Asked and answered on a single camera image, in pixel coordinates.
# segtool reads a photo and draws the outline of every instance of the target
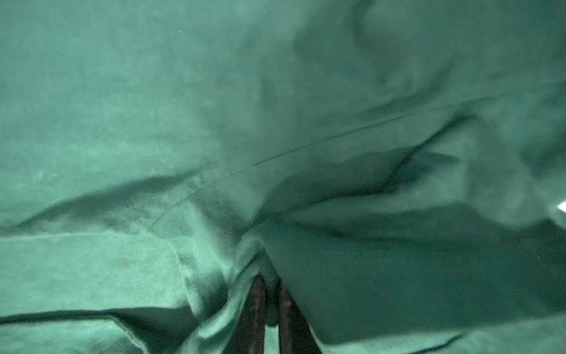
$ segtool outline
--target green garment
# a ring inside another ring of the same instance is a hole
[[[563,201],[563,1],[0,2],[0,353],[564,353]]]

